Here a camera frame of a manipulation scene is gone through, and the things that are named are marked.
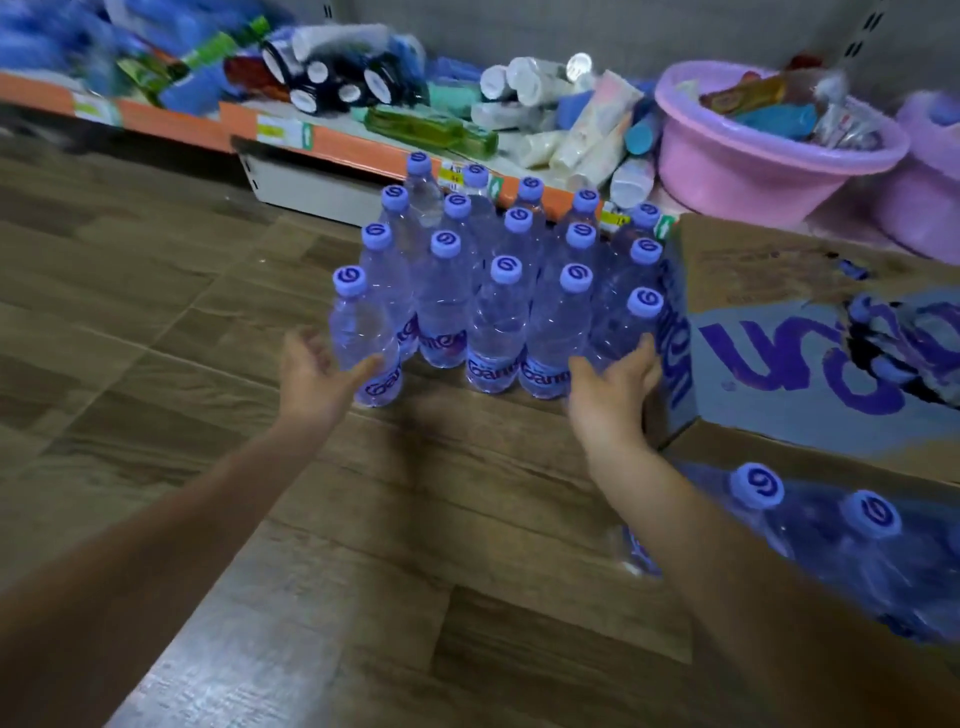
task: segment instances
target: pink plastic basin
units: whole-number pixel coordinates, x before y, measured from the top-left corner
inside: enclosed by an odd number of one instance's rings
[[[960,265],[960,139],[930,121],[932,100],[915,93],[897,114],[910,154],[879,182],[874,219],[917,253]]]
[[[768,227],[801,222],[850,177],[894,167],[909,140],[893,119],[863,102],[851,106],[876,117],[883,149],[832,150],[758,132],[704,109],[677,84],[699,82],[700,93],[729,88],[747,71],[774,71],[721,61],[670,66],[657,83],[667,115],[660,146],[660,178],[680,203],[715,217]]]

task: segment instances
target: bottle label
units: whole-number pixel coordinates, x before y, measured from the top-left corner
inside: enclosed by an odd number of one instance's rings
[[[473,353],[473,350],[467,347],[467,367],[469,368],[470,374],[478,379],[485,379],[486,381],[507,379],[516,373],[524,354],[525,352],[521,352],[514,359],[504,357],[502,359],[487,359],[485,361],[478,358],[476,354]]]
[[[387,394],[399,381],[400,365],[397,364],[388,374],[369,379],[367,383],[363,385],[363,391],[371,397],[383,397],[383,395]]]
[[[467,330],[463,329],[457,333],[442,333],[439,336],[427,336],[421,331],[420,345],[453,356],[467,347]]]
[[[547,367],[529,356],[520,365],[520,372],[527,381],[538,387],[563,387],[570,383],[569,369]]]
[[[396,333],[396,342],[401,346],[410,338],[417,338],[420,334],[420,327],[417,324],[417,314],[415,313],[410,321],[403,325],[403,328]]]

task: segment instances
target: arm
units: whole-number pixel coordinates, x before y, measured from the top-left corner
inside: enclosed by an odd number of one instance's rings
[[[289,334],[267,432],[0,596],[4,724],[106,723],[378,366],[331,373],[316,340]]]
[[[570,420],[597,485],[786,724],[960,724],[946,666],[808,579],[647,446],[651,337],[602,376],[580,357],[570,371]]]

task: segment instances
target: forearm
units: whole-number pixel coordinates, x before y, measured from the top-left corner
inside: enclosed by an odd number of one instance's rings
[[[10,725],[103,725],[321,440],[275,425],[5,594],[0,700]]]
[[[767,548],[636,437],[591,472],[693,616],[798,725],[952,724],[952,676]]]

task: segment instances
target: plastic water bottle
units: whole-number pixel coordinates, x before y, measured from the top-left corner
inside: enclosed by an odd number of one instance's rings
[[[597,372],[636,349],[640,337],[656,332],[663,296],[652,288],[635,288],[627,304],[594,321],[588,358]]]
[[[522,273],[518,258],[494,258],[490,280],[474,299],[467,330],[467,381],[489,395],[510,388],[523,356],[530,306],[519,286]]]
[[[662,289],[660,284],[660,258],[663,246],[649,237],[636,238],[630,246],[630,260],[625,267],[609,272],[603,281],[594,286],[593,309],[598,316],[604,311],[615,311],[627,304],[635,288]]]
[[[531,235],[534,225],[533,213],[523,207],[512,207],[503,216],[503,230],[493,239],[492,254],[512,255],[523,263],[523,275],[519,285],[522,286],[530,301],[533,296],[536,282],[537,266],[540,259],[537,243]]]
[[[873,617],[898,611],[884,557],[887,548],[896,546],[902,526],[893,503],[873,491],[846,497],[834,490],[806,492],[784,503],[776,515],[804,569]]]
[[[429,230],[440,225],[444,214],[444,191],[433,177],[433,166],[426,152],[411,152],[407,158],[407,178],[403,186],[410,193],[410,207]]]
[[[557,241],[543,252],[540,280],[543,280],[543,277],[556,279],[568,263],[586,265],[592,272],[595,265],[596,239],[597,230],[593,225],[573,223],[568,226],[564,240]]]
[[[380,373],[357,391],[354,400],[367,407],[382,407],[400,394],[399,345],[386,307],[367,287],[367,274],[358,265],[333,272],[337,298],[330,312],[330,340],[342,370],[351,369],[371,354],[383,354]]]
[[[417,310],[410,266],[394,244],[390,226],[370,223],[361,230],[363,252],[360,267],[367,285],[387,307],[387,314],[400,346],[400,361],[417,353]]]
[[[429,251],[429,234],[424,232],[416,213],[410,209],[410,193],[399,184],[388,184],[380,193],[380,222],[390,226],[394,245],[410,264],[414,281]]]
[[[538,400],[570,393],[568,359],[583,353],[590,329],[590,284],[586,265],[569,263],[537,290],[527,334],[520,385]]]
[[[438,369],[460,366],[467,358],[470,268],[461,248],[456,232],[433,233],[417,296],[420,353]]]

